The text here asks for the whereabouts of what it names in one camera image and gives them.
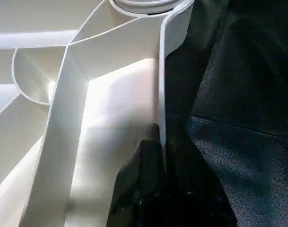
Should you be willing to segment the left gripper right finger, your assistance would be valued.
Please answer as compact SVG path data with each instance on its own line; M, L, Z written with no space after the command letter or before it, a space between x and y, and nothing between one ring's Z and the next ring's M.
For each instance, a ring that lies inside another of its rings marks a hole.
M167 133L167 224L236 227L223 186L184 130Z

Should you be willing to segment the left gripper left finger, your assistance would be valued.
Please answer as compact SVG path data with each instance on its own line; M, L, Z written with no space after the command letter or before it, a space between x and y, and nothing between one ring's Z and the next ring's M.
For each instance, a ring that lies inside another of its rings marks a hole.
M112 195L108 227L163 227L166 172L159 125L137 133L135 147L120 168Z

